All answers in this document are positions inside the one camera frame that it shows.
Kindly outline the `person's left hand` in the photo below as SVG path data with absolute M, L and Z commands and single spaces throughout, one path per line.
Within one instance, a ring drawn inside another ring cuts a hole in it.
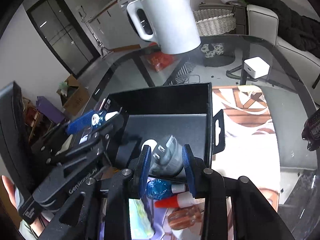
M 10 202 L 15 208 L 17 208 L 14 184 L 8 177 L 4 175 L 2 175 L 2 181 L 9 196 Z M 19 232 L 24 239 L 36 240 L 39 239 L 41 233 L 48 224 L 48 220 L 46 220 L 43 215 L 39 215 L 39 217 L 37 217 L 32 224 L 28 224 L 25 220 L 22 220 L 20 222 Z

